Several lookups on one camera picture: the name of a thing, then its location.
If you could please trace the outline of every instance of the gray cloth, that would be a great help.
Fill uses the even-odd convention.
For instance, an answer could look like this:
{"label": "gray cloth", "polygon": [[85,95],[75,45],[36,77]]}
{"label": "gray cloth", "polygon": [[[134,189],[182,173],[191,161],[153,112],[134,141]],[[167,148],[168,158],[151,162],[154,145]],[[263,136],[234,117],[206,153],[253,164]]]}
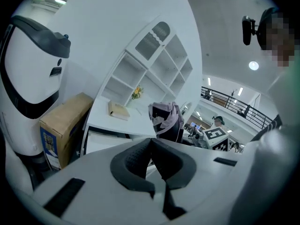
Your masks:
{"label": "gray cloth", "polygon": [[[169,112],[169,116],[165,120],[162,117],[153,117],[153,108],[160,109],[165,112]],[[183,129],[184,119],[181,115],[180,109],[178,105],[175,102],[171,103],[153,103],[148,106],[149,109],[149,117],[153,123],[153,126],[156,126],[158,124],[160,125],[161,130],[156,132],[156,135],[165,133],[169,129],[171,129],[177,120],[179,120],[179,128]]]}

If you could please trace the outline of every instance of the balcony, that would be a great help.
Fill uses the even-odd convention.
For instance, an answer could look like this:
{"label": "balcony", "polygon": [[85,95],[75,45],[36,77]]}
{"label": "balcony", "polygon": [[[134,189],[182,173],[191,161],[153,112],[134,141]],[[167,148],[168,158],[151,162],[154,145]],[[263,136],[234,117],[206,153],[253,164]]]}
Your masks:
{"label": "balcony", "polygon": [[201,97],[207,101],[211,101],[225,109],[228,109],[229,113],[235,113],[239,118],[245,119],[256,126],[256,129],[264,129],[271,122],[268,116],[262,112],[253,108],[252,106],[224,93],[202,87]]}

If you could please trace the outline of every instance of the black slot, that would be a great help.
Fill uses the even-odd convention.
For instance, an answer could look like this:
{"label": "black slot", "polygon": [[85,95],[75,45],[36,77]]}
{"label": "black slot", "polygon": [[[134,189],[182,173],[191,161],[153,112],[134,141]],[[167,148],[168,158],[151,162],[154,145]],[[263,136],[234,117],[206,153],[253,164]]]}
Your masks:
{"label": "black slot", "polygon": [[44,206],[52,214],[61,217],[79,192],[85,181],[72,178],[54,197]]}
{"label": "black slot", "polygon": [[50,73],[50,77],[61,74],[61,71],[62,71],[61,67],[52,68],[51,73]]}
{"label": "black slot", "polygon": [[229,160],[229,159],[225,159],[225,158],[221,158],[221,157],[216,158],[214,160],[214,162],[222,163],[222,164],[229,165],[232,167],[234,167],[237,163],[237,161],[233,161],[233,160]]}

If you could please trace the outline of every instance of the shelf compartment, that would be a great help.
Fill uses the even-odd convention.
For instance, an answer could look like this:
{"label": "shelf compartment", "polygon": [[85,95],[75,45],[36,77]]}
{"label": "shelf compartment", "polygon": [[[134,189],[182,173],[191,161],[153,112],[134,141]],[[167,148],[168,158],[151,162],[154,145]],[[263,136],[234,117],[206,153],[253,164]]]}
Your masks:
{"label": "shelf compartment", "polygon": [[191,62],[189,61],[189,59],[187,59],[187,61],[183,65],[182,69],[180,70],[180,72],[185,80],[188,79],[188,76],[191,74],[192,70],[193,70],[193,68],[192,68]]}
{"label": "shelf compartment", "polygon": [[165,49],[175,62],[176,66],[180,68],[187,57],[187,53],[176,35],[171,39]]}
{"label": "shelf compartment", "polygon": [[132,88],[126,86],[112,76],[108,80],[108,83],[102,92],[102,96],[121,105],[125,105],[132,93]]}
{"label": "shelf compartment", "polygon": [[185,83],[184,78],[182,77],[181,73],[178,73],[174,82],[170,86],[170,89],[174,92],[175,95],[178,95],[178,93],[182,89],[184,83]]}
{"label": "shelf compartment", "polygon": [[176,76],[178,69],[172,58],[163,50],[150,68],[160,81],[168,86]]}
{"label": "shelf compartment", "polygon": [[146,69],[130,54],[125,53],[113,75],[128,84],[130,87],[136,88]]}
{"label": "shelf compartment", "polygon": [[171,102],[174,102],[175,99],[176,99],[176,97],[175,97],[173,94],[167,93],[167,94],[164,96],[164,98],[163,98],[163,102],[169,102],[169,103],[171,103]]}
{"label": "shelf compartment", "polygon": [[151,73],[147,72],[140,82],[140,85],[143,87],[143,94],[141,99],[145,97],[143,100],[146,100],[149,104],[153,102],[161,102],[161,100],[165,96],[165,91],[160,86],[158,86],[156,81],[153,80],[154,79],[153,76],[151,76]]}

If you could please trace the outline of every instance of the white curved surface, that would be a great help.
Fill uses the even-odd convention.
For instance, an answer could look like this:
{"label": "white curved surface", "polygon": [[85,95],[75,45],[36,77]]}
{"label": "white curved surface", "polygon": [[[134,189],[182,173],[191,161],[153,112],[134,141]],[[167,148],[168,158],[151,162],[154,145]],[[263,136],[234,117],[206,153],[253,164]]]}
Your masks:
{"label": "white curved surface", "polygon": [[6,160],[5,176],[12,188],[17,188],[24,193],[31,195],[33,193],[31,179],[27,168],[20,158],[14,153],[5,139]]}
{"label": "white curved surface", "polygon": [[175,102],[200,100],[202,57],[197,25],[188,0],[68,0],[47,27],[68,34],[71,52],[61,82],[61,99],[84,92],[95,98],[130,41],[151,21],[164,16],[181,40],[193,72]]}

